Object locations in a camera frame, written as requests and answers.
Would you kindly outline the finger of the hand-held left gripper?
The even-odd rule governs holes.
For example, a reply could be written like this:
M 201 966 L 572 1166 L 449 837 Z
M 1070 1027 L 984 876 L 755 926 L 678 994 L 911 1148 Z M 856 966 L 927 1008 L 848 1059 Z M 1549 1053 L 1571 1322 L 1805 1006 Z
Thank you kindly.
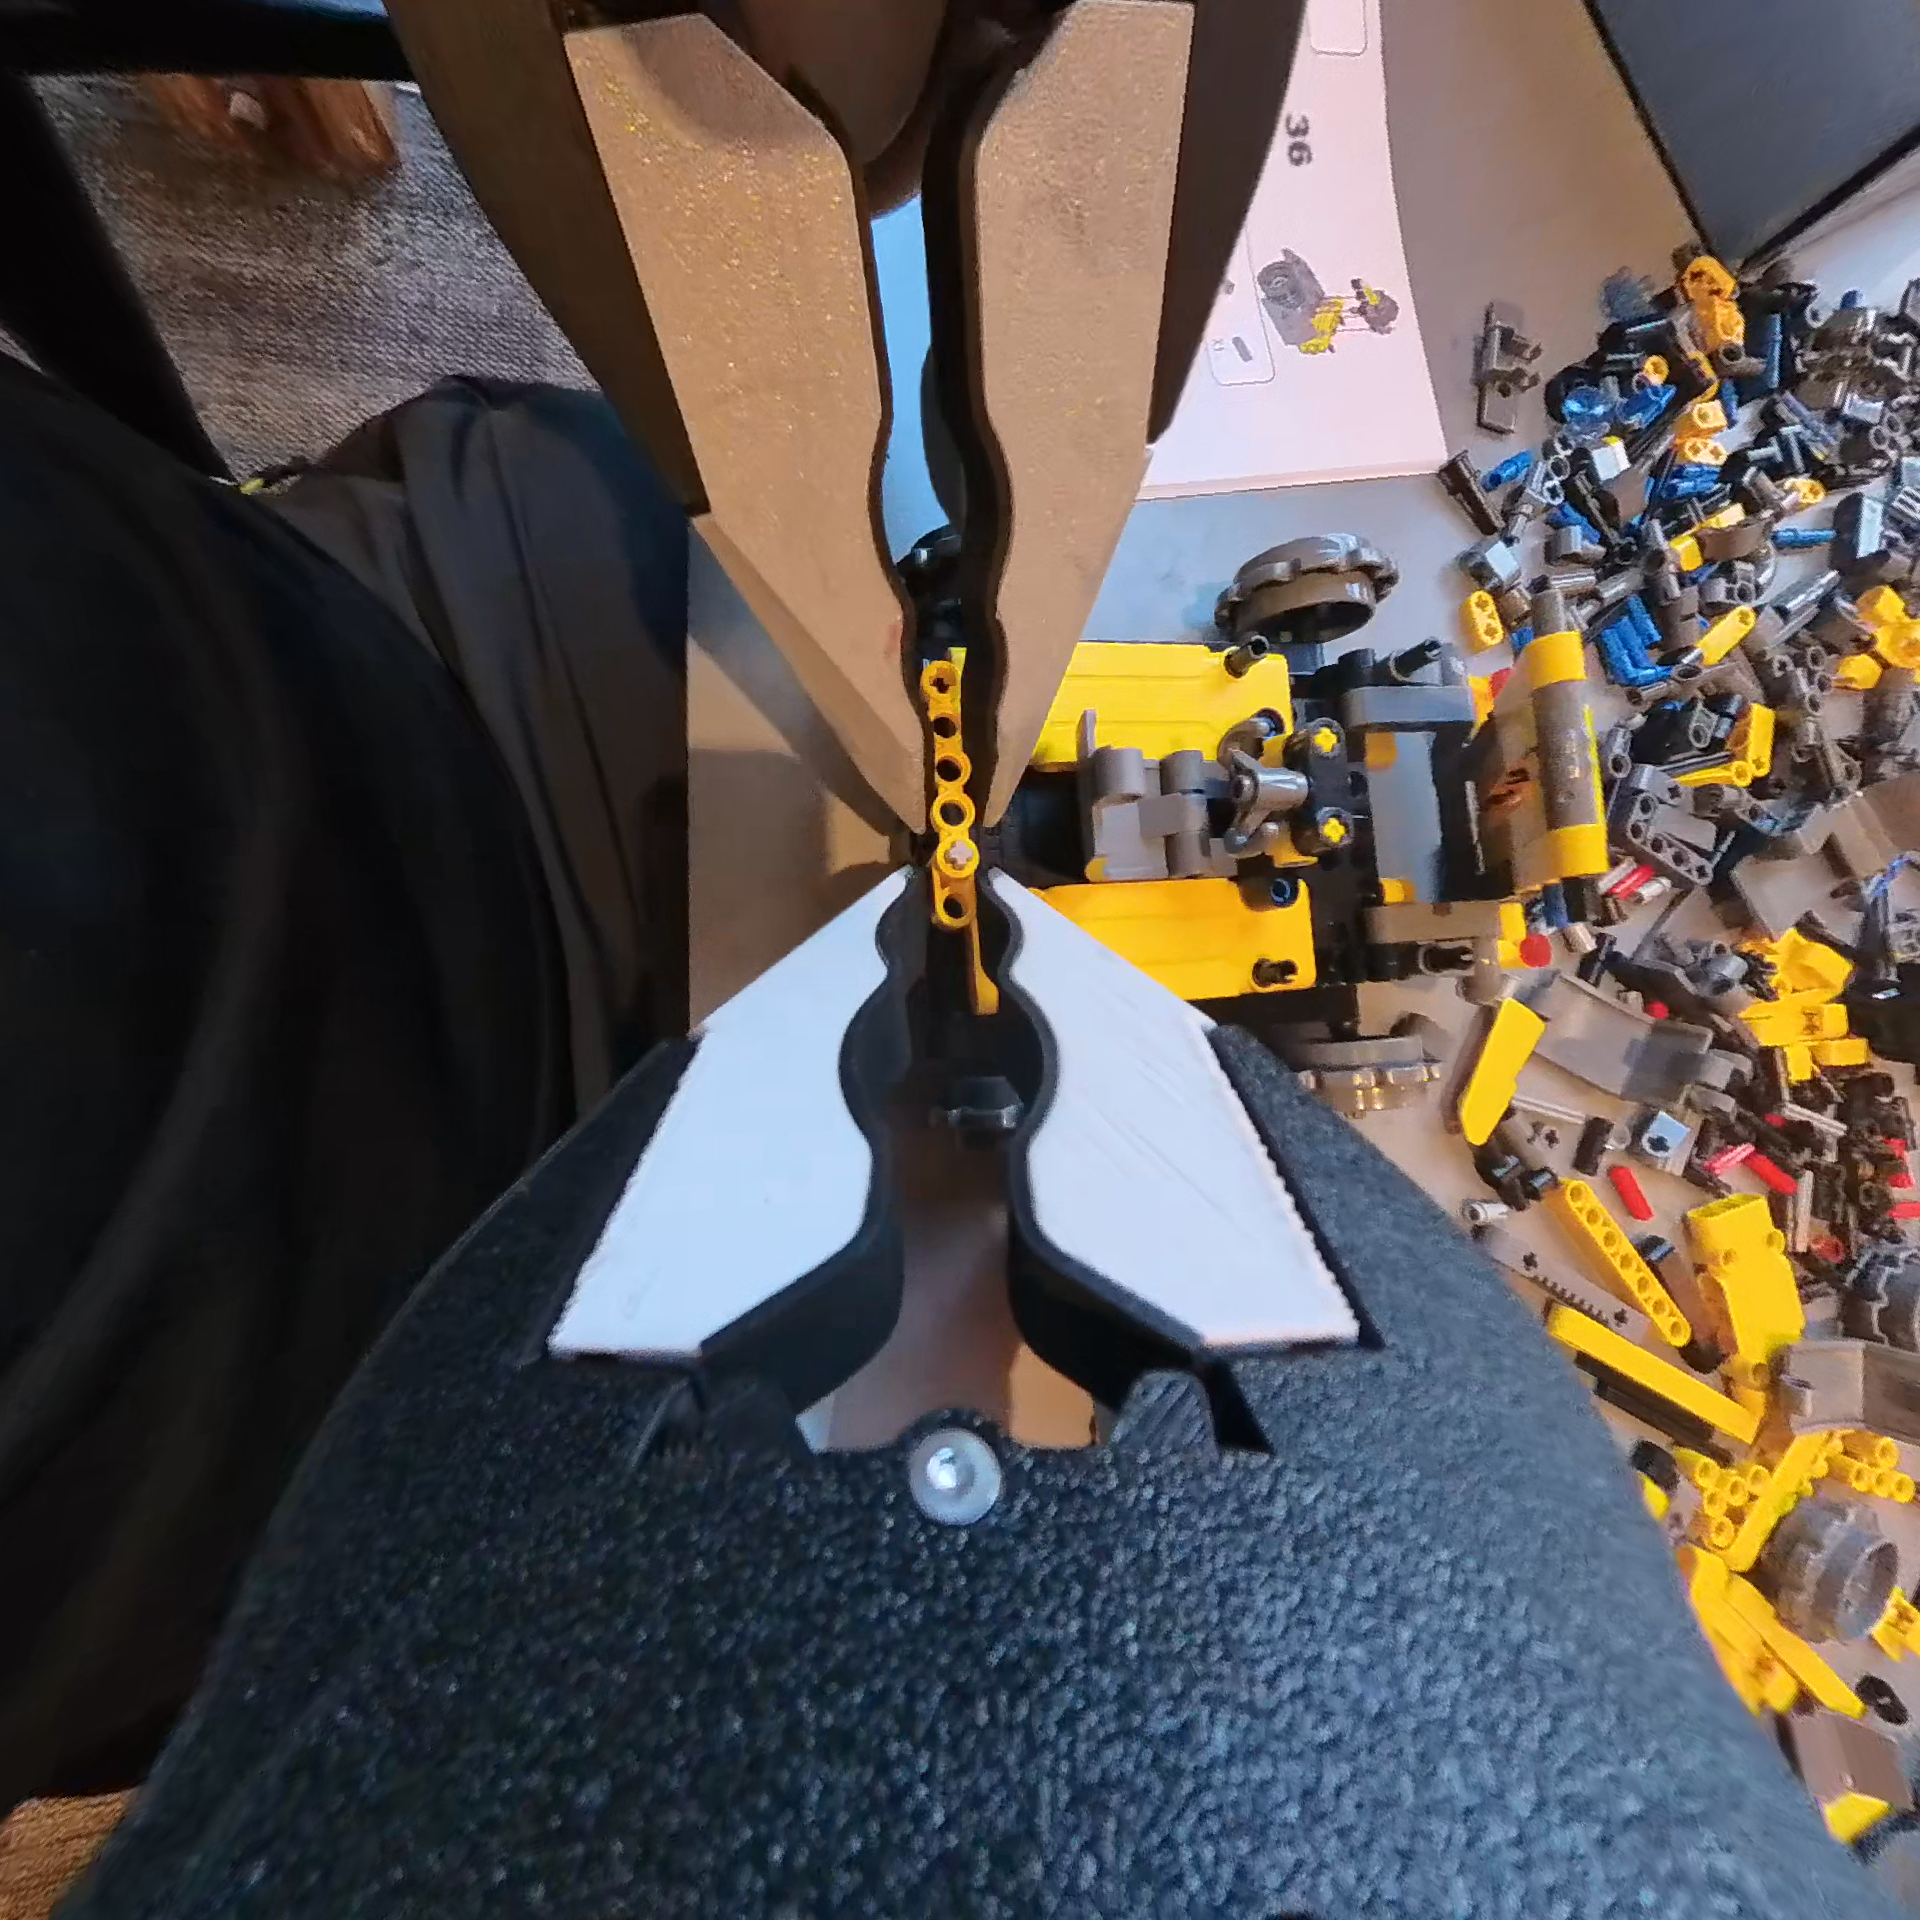
M 699 472 L 695 526 L 855 770 L 920 829 L 925 733 L 880 537 L 888 379 L 848 154 L 705 16 L 564 49 Z
M 964 733 L 1008 809 L 1145 476 L 1193 10 L 1070 4 L 955 163 Z

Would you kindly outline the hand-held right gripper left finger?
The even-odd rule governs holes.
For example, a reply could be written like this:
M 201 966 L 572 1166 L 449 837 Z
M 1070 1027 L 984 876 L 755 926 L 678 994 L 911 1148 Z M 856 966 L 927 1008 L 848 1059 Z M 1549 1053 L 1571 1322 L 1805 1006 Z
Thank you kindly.
M 557 1357 L 697 1360 L 849 1248 L 870 1124 L 843 1085 L 855 1018 L 888 979 L 894 870 L 718 1006 L 548 1336 Z

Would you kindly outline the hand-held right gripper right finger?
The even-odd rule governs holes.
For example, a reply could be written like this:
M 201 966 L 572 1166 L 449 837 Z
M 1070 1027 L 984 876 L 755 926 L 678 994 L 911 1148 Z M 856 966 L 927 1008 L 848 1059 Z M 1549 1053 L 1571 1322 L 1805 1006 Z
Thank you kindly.
M 1355 1310 L 1213 1049 L 1213 1022 L 1004 873 L 1000 982 L 1041 1053 L 1015 1148 L 1023 1248 L 1182 1354 L 1349 1347 Z

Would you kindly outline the yellow thin toy beam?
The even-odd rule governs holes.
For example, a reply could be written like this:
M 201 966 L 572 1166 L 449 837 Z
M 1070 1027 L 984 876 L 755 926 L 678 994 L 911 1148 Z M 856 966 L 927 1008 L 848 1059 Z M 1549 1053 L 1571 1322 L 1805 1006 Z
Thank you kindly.
M 975 916 L 975 884 L 981 876 L 981 845 L 975 841 L 975 808 L 969 796 L 971 758 L 964 746 L 963 718 L 964 662 L 950 659 L 927 661 L 918 674 L 918 692 L 927 723 L 929 805 L 927 827 L 932 853 L 927 854 L 929 922 L 960 940 L 966 958 L 966 997 L 975 1018 L 993 1018 L 999 1011 L 999 985 L 987 972 Z M 950 837 L 969 837 L 975 843 L 975 868 L 955 878 L 943 870 L 939 845 Z

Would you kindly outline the instruction booklet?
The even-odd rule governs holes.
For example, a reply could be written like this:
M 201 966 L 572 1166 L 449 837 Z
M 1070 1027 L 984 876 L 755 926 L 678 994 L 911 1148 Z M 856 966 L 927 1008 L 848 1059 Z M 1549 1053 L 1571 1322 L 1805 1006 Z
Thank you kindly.
M 1385 116 L 1379 2 L 1310 2 L 1285 109 L 1141 499 L 1445 457 Z

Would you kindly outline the yellow toy vehicle model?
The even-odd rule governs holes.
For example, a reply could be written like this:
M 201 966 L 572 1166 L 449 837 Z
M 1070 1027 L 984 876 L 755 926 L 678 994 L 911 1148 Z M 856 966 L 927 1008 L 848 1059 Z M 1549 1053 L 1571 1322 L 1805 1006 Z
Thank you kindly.
M 1363 992 L 1497 1006 L 1593 929 L 1611 849 L 1567 590 L 1475 590 L 1468 645 L 1511 653 L 1475 677 L 1453 641 L 1339 646 L 1396 578 L 1355 536 L 1289 541 L 1223 592 L 1221 645 L 1077 642 L 1008 811 L 975 821 L 975 916 L 1006 868 L 1350 1116 L 1435 1085 L 1439 1041 L 1367 1032 Z

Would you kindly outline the yellow curved toy panel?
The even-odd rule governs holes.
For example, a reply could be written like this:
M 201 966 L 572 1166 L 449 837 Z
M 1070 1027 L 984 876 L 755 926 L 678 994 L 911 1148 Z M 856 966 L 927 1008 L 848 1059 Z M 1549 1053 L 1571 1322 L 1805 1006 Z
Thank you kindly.
M 1508 997 L 1480 1012 L 1476 1038 L 1463 1049 L 1453 1090 L 1453 1124 L 1468 1145 L 1491 1140 L 1545 1033 L 1545 1019 L 1521 998 Z

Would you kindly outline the dark blue cardboard box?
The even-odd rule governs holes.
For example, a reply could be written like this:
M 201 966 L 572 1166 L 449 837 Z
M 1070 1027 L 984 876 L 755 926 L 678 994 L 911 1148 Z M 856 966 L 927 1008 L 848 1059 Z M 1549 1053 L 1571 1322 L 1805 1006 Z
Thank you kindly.
M 1639 118 L 1728 264 L 1916 192 L 1916 2 L 1589 2 Z

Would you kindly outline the person's dark clothing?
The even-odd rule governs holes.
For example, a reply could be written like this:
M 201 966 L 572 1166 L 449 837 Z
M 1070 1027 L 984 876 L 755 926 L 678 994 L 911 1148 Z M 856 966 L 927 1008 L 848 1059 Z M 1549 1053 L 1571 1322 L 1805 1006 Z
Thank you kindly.
M 688 521 L 448 379 L 247 496 L 4 357 L 4 1811 L 131 1788 L 420 1276 L 678 1019 Z

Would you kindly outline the pile of loose toy pieces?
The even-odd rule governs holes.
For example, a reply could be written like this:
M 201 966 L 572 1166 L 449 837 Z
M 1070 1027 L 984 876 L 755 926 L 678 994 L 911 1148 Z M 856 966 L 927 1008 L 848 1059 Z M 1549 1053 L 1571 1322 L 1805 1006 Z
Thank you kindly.
M 1476 483 L 1567 590 L 1611 868 L 1457 1217 L 1741 1704 L 1916 1883 L 1916 282 L 1680 249 Z

